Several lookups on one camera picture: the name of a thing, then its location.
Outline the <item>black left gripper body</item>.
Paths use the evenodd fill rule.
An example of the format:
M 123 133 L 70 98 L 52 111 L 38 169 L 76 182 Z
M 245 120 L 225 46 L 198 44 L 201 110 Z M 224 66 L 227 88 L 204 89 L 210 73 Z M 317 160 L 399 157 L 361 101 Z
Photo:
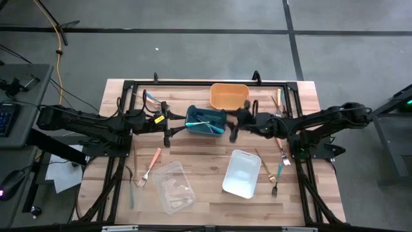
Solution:
M 151 133 L 162 132 L 164 134 L 164 146 L 170 147 L 170 136 L 168 127 L 168 106 L 166 102 L 161 102 L 160 111 L 157 111 L 149 119 L 151 123 Z

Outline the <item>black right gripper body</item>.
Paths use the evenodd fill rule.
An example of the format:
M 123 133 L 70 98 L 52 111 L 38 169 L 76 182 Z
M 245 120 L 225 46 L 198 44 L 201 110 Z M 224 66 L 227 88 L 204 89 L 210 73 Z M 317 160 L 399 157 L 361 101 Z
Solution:
M 253 104 L 250 105 L 250 101 L 246 100 L 244 102 L 244 107 L 238 109 L 239 115 L 236 117 L 238 127 L 234 130 L 230 130 L 230 142 L 236 142 L 239 130 L 245 130 L 252 134 L 257 134 L 258 132 L 255 118 L 255 114 L 258 113 L 258 101 L 254 100 Z

